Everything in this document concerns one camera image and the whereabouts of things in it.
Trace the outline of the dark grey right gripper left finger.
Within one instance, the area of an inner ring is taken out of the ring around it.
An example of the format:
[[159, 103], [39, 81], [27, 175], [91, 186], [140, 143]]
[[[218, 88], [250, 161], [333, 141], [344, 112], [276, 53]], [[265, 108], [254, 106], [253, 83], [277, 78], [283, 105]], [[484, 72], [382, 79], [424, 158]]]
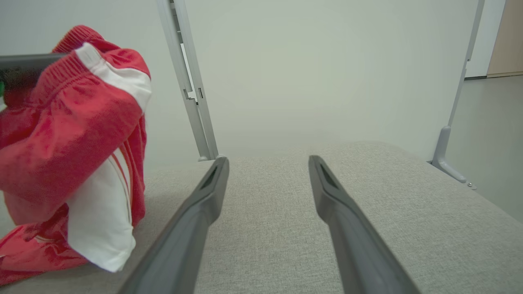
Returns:
[[208, 229], [219, 218], [229, 176], [220, 157], [153, 242], [120, 294], [192, 294]]

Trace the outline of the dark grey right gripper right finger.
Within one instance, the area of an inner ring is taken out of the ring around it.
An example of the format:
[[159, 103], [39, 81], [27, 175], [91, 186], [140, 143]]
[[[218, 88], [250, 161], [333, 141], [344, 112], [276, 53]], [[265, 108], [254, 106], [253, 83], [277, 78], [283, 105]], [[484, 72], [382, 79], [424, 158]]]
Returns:
[[316, 212], [328, 225], [346, 294], [418, 294], [398, 259], [321, 156], [309, 157]]

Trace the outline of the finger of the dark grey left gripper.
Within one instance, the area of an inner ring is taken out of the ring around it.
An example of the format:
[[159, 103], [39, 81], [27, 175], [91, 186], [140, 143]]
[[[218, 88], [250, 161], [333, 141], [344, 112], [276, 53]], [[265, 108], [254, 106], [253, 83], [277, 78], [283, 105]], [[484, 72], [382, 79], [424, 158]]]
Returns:
[[0, 57], [2, 92], [34, 86], [41, 73], [67, 53], [11, 55]]

